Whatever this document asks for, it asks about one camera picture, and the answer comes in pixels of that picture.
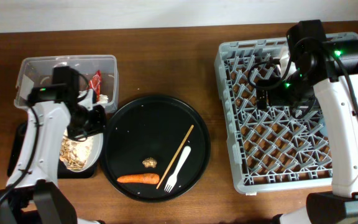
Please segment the red snack wrapper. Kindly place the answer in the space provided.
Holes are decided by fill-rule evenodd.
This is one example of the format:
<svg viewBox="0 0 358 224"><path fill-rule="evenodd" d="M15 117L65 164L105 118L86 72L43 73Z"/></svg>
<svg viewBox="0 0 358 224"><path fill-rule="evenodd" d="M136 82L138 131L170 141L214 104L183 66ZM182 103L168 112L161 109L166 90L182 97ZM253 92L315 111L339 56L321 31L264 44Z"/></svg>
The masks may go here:
<svg viewBox="0 0 358 224"><path fill-rule="evenodd" d="M101 72L97 70L94 76L89 81L89 89L92 89L96 93L96 101L99 101L101 91Z"/></svg>

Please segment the blue cup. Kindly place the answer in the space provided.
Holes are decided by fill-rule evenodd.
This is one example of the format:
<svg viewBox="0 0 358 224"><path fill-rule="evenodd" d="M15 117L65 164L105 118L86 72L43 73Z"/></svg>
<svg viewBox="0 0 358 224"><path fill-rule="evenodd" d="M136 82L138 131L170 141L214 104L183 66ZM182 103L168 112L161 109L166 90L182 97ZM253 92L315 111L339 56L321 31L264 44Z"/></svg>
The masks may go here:
<svg viewBox="0 0 358 224"><path fill-rule="evenodd" d="M324 137L328 137L328 131L326 129L326 125L324 123L321 123L322 127L319 130L319 132L324 136Z"/></svg>

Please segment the white tissue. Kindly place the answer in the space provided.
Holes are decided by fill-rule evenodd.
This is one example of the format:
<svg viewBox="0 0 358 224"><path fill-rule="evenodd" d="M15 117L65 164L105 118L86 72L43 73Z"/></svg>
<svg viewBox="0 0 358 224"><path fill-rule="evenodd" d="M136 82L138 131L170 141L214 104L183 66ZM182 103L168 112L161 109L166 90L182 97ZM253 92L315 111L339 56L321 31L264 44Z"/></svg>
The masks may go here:
<svg viewBox="0 0 358 224"><path fill-rule="evenodd" d="M97 104L102 105L108 103L108 96L100 94Z"/></svg>

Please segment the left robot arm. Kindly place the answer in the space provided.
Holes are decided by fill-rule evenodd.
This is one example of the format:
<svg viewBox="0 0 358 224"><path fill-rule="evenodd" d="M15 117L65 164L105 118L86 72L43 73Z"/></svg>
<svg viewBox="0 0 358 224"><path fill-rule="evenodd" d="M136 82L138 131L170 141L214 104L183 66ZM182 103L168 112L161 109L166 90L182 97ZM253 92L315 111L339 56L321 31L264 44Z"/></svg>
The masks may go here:
<svg viewBox="0 0 358 224"><path fill-rule="evenodd" d="M80 141L106 127L104 108L93 103L94 91L80 95L85 80L71 67L55 67L51 85L29 93L24 142L0 190L0 223L85 223L57 184L63 138Z"/></svg>

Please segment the wooden chopstick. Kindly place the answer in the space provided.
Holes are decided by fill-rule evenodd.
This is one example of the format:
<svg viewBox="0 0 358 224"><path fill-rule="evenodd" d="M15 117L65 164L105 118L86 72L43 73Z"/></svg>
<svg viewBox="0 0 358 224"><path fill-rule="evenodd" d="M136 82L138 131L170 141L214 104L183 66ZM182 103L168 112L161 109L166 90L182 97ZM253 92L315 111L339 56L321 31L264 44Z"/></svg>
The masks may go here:
<svg viewBox="0 0 358 224"><path fill-rule="evenodd" d="M171 169L173 163L176 161L176 158L178 157L179 153L181 152L181 150L182 150L184 144L186 143L186 141L187 141L189 135L191 134L193 128L194 128L194 125L192 124L192 125L190 126L188 132L186 133L185 137L183 138L183 140L182 140L180 146L178 147L176 153L175 153L174 156L172 157L172 159L171 159L169 165L167 166L165 172L163 173L163 176L160 178L160 182L157 184L156 189L159 189L160 186L161 186L161 184L162 184L162 182L165 180L165 178L166 178L168 172L170 171L170 169Z"/></svg>

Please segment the grey plate with rice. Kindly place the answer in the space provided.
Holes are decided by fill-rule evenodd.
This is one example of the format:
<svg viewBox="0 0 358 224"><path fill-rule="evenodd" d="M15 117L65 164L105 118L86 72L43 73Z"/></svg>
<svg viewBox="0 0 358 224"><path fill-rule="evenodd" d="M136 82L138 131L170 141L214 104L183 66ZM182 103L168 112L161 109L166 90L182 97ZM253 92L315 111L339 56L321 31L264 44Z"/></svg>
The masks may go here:
<svg viewBox="0 0 358 224"><path fill-rule="evenodd" d="M83 172L96 163L102 148L103 133L74 141L68 138L65 130L60 148L60 160L68 170Z"/></svg>

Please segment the white plastic fork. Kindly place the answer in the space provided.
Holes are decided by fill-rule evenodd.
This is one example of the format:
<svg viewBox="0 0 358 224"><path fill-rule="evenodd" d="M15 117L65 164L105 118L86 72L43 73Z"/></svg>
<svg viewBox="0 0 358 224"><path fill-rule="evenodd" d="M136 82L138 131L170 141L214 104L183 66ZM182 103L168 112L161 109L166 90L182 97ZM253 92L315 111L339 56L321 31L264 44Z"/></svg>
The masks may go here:
<svg viewBox="0 0 358 224"><path fill-rule="evenodd" d="M173 171L173 174L168 178L167 183L165 185L164 191L170 193L172 189L174 188L175 184L177 183L178 174L183 167L185 161L187 160L189 154L191 152L190 146L185 146L183 149L180 158L178 160L177 166L175 167L175 170Z"/></svg>

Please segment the brown food chunk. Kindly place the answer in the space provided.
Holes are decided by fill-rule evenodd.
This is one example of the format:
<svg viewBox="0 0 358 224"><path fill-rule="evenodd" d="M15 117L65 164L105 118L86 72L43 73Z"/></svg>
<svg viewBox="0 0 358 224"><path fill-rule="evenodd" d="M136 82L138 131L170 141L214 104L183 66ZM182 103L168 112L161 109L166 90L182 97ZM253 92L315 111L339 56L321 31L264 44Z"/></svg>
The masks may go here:
<svg viewBox="0 0 358 224"><path fill-rule="evenodd" d="M145 160L142 161L142 164L144 165L145 168L156 168L157 166L157 161L152 158L152 157L149 157L149 158L146 158Z"/></svg>

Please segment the orange carrot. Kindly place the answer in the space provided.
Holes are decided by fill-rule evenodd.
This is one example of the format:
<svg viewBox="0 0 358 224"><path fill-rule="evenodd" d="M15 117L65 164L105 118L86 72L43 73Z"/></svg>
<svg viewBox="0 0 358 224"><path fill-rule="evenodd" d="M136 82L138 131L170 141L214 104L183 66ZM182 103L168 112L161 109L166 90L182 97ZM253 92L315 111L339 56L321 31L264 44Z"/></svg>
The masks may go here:
<svg viewBox="0 0 358 224"><path fill-rule="evenodd" d="M135 183L135 184L158 184L160 182L160 176L154 173L144 173L144 174L132 174L132 175L123 175L117 178L119 183Z"/></svg>

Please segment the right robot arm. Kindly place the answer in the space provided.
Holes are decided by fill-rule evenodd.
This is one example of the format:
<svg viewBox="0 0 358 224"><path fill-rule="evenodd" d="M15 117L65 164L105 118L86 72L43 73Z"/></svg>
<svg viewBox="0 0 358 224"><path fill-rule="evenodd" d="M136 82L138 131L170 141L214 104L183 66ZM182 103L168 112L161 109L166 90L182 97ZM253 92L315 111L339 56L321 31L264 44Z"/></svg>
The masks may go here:
<svg viewBox="0 0 358 224"><path fill-rule="evenodd" d="M273 217L274 223L358 223L358 40L329 41L319 20L287 31L290 53L280 76L253 83L257 107L287 106L323 113L333 177L329 192L312 193L306 205Z"/></svg>

